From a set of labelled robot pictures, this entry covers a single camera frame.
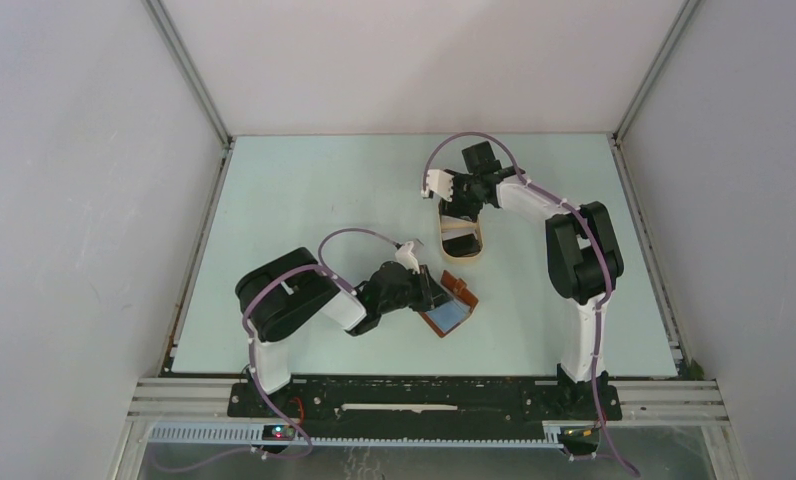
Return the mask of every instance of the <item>gray wall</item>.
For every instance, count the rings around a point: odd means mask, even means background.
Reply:
[[[220,146],[139,0],[0,0],[0,478],[103,478]]]
[[[707,1],[624,142],[755,478],[796,478],[796,0]]]

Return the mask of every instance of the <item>wall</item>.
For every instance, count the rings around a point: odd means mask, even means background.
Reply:
[[[234,134],[608,132],[682,0],[175,0]]]
[[[796,478],[796,0],[705,2],[624,142],[755,478]]]
[[[0,1],[0,478],[105,476],[219,153],[140,1]]]

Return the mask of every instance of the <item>white table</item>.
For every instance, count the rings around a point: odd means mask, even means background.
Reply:
[[[480,304],[443,339],[409,310],[351,337],[316,315],[292,337],[294,373],[554,375],[569,304],[548,279],[543,225],[485,207],[477,263],[448,265],[437,241],[436,203],[419,194],[421,170],[443,135],[240,137],[229,166],[172,365],[174,372],[235,373],[247,363],[233,292],[246,273],[297,247],[315,254],[328,233],[349,226],[398,241],[419,238],[423,261],[462,277]],[[611,375],[674,376],[675,367],[625,196],[604,135],[501,135],[531,178],[572,203],[610,210],[625,261],[609,305],[605,361]],[[446,147],[436,168],[464,171]],[[506,157],[499,158],[506,163]],[[325,260],[352,284],[368,279],[394,249],[373,237],[334,238]]]

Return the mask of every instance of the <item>black base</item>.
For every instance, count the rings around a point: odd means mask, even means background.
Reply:
[[[621,420],[616,388],[600,385],[602,407],[609,420]],[[544,440],[545,420],[595,421],[588,383],[557,384],[548,377],[432,377],[295,375],[292,382],[271,395],[290,417],[304,408],[304,429],[328,438],[425,440]],[[235,418],[271,418],[275,415],[259,398],[254,385],[238,383],[231,389],[227,415]],[[453,411],[343,410],[347,403],[443,404]]]

